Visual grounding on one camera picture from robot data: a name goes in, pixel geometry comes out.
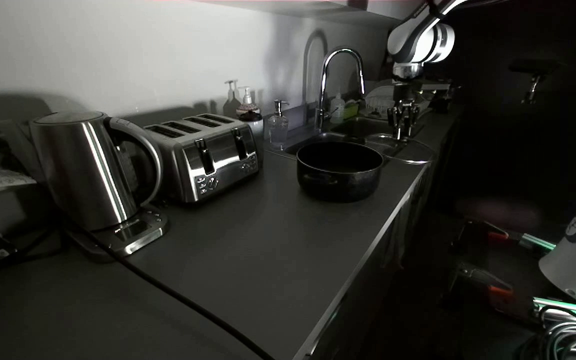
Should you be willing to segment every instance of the countertop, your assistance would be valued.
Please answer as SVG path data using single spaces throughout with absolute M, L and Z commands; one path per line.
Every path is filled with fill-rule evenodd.
M 457 114 L 428 116 L 416 139 L 438 150 Z M 424 168 L 390 161 L 370 198 L 329 203 L 301 191 L 294 159 L 266 152 L 242 185 L 163 209 L 169 232 L 128 259 L 277 360 L 301 360 Z M 71 248 L 0 271 L 2 358 L 256 356 L 120 264 Z

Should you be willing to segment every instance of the shelf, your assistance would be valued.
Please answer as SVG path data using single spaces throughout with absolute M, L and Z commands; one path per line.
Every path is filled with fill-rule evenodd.
M 424 0 L 201 0 L 201 2 L 387 29 L 402 23 L 424 3 Z

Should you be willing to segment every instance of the toaster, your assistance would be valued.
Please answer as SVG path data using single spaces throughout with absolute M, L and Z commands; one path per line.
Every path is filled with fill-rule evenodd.
M 255 140 L 243 121 L 205 113 L 144 129 L 161 152 L 162 193 L 182 203 L 214 196 L 259 172 Z

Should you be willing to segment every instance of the toaster lever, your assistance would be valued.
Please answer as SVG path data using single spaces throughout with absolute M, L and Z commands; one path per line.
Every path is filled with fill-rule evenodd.
M 246 151 L 246 144 L 244 143 L 244 138 L 242 137 L 242 132 L 235 127 L 230 131 L 232 136 L 235 138 L 235 146 L 237 147 L 237 153 L 240 160 L 248 158 L 248 152 Z
M 201 159 L 201 164 L 203 164 L 203 171 L 208 174 L 215 172 L 215 162 L 213 161 L 213 156 L 210 154 L 210 150 L 206 146 L 206 141 L 204 139 L 196 139 L 194 145 L 197 146 L 197 151 L 199 151 L 199 158 Z

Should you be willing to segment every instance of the chrome faucet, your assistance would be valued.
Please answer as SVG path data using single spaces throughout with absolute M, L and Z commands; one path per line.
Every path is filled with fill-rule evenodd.
M 327 80 L 327 71 L 328 65 L 330 64 L 330 60 L 332 60 L 335 55 L 340 53 L 348 53 L 354 57 L 357 61 L 357 78 L 359 80 L 359 91 L 361 92 L 361 98 L 363 100 L 364 96 L 366 95 L 366 87 L 364 86 L 364 61 L 362 60 L 361 55 L 356 50 L 352 50 L 352 48 L 348 47 L 338 47 L 332 50 L 324 60 L 324 65 L 321 69 L 321 88 L 319 89 L 319 99 L 317 101 L 317 109 L 315 114 L 315 129 L 318 132 L 322 131 L 322 127 L 324 124 L 324 117 L 326 116 L 326 111 L 324 109 L 324 100 L 325 100 L 325 93 L 326 93 L 326 80 Z

